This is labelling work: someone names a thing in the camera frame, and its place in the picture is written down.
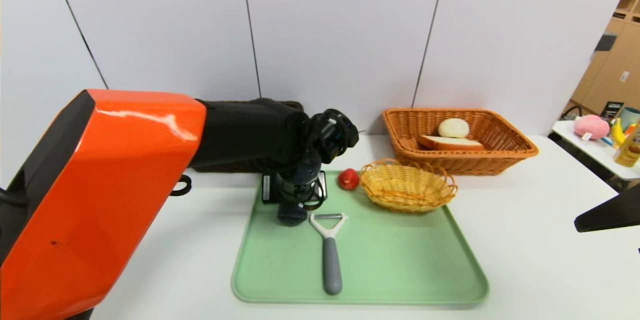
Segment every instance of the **table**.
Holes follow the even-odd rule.
[[[615,176],[623,180],[640,179],[640,163],[632,168],[623,167],[613,161],[613,156],[616,153],[613,147],[600,139],[582,140],[573,130],[573,120],[560,120],[553,125],[554,133],[562,136],[562,138],[580,149],[584,154],[601,163],[603,167],[610,170]]]
[[[640,314],[640,227],[579,234],[574,218],[616,193],[551,140],[498,176],[460,176],[450,204],[489,279],[473,307],[245,304],[231,276],[256,194],[254,174],[193,174],[169,198],[92,320],[551,320]],[[327,168],[391,156],[386,136],[362,136]]]

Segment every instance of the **plush toy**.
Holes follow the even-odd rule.
[[[609,133],[609,123],[606,120],[602,120],[598,115],[586,115],[575,121],[573,130],[583,139],[600,139]]]

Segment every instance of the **peeler handle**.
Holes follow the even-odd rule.
[[[322,246],[322,273],[324,276],[324,291],[329,295],[336,295],[343,290],[343,275],[340,272],[338,260],[338,246],[335,238],[325,238]]]

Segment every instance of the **peeler blade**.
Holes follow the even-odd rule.
[[[342,214],[315,214],[313,216],[316,219],[341,219]]]

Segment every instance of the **bottle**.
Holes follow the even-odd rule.
[[[633,167],[640,158],[640,126],[637,126],[626,137],[624,143],[613,156],[613,160],[625,167]]]

